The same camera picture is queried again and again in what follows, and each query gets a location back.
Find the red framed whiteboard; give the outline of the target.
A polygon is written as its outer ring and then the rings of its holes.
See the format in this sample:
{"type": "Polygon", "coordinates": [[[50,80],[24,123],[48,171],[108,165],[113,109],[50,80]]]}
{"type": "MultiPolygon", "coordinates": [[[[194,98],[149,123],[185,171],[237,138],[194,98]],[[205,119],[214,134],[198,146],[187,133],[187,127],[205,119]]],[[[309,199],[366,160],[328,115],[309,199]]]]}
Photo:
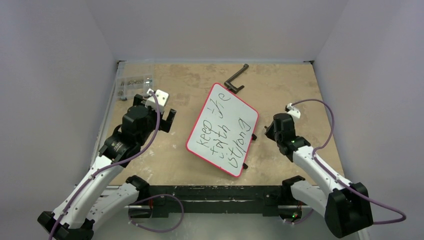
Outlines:
{"type": "Polygon", "coordinates": [[[222,84],[214,83],[186,142],[188,152],[233,177],[247,159],[259,113],[222,84]]]}

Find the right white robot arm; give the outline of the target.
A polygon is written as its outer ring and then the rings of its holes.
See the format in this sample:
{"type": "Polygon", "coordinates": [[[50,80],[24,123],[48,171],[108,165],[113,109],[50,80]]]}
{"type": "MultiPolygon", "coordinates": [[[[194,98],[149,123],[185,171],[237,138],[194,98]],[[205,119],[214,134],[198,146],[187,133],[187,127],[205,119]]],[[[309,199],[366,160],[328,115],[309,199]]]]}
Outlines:
{"type": "Polygon", "coordinates": [[[265,135],[276,142],[282,155],[316,183],[312,186],[300,176],[284,180],[280,191],[284,202],[292,204],[298,200],[310,206],[324,218],[326,226],[337,238],[373,225],[370,202],[355,194],[358,192],[368,197],[368,189],[361,182],[353,183],[343,177],[314,153],[311,144],[296,135],[295,121],[290,114],[275,114],[265,135]]]}

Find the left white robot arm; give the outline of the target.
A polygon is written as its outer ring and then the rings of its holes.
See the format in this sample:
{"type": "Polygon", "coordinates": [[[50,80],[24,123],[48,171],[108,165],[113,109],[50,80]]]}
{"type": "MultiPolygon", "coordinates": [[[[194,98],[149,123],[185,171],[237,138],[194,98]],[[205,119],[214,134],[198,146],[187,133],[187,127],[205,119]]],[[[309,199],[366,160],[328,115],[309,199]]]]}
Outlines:
{"type": "Polygon", "coordinates": [[[58,207],[38,217],[50,240],[90,240],[105,221],[125,206],[146,202],[152,206],[150,185],[136,175],[104,199],[99,198],[132,160],[149,149],[159,131],[170,131],[176,110],[171,109],[163,119],[168,100],[169,94],[162,90],[149,89],[146,97],[134,96],[122,123],[105,140],[80,183],[58,207]]]}

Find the clear plastic screw box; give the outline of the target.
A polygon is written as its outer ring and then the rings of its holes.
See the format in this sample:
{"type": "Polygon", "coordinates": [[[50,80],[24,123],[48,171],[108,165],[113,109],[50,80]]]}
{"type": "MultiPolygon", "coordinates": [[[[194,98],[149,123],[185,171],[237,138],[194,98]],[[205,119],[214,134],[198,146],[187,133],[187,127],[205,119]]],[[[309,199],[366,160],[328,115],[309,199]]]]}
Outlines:
{"type": "Polygon", "coordinates": [[[142,74],[118,77],[115,81],[115,94],[120,100],[132,99],[135,95],[148,96],[148,90],[154,88],[154,76],[142,74]]]}

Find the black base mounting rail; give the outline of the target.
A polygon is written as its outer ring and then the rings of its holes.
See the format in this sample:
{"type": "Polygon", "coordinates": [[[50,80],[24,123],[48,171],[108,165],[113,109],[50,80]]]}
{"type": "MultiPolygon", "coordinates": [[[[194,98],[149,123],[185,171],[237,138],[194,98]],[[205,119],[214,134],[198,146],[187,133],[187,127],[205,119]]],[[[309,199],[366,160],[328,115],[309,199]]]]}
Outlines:
{"type": "Polygon", "coordinates": [[[153,185],[143,198],[152,200],[130,206],[132,218],[167,218],[171,213],[261,214],[298,220],[302,203],[280,185],[153,185]]]}

